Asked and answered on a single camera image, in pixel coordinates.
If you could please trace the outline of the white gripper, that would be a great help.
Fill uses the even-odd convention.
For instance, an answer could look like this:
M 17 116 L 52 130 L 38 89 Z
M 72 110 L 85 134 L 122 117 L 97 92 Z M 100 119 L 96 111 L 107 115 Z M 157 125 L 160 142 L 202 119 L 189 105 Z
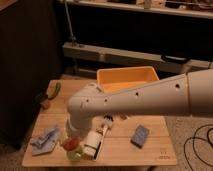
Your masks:
M 78 130 L 74 128 L 71 124 L 71 121 L 67 120 L 65 127 L 60 132 L 59 144 L 61 146 L 65 145 L 69 138 L 79 138 L 80 140 L 83 140 L 86 135 L 86 130 Z

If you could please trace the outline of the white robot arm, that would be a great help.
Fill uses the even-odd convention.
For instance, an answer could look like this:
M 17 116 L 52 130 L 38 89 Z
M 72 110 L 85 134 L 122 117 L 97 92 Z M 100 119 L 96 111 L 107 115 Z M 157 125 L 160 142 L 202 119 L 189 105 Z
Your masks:
M 189 72 L 115 92 L 89 83 L 67 103 L 66 129 L 84 138 L 101 115 L 213 117 L 213 69 Z

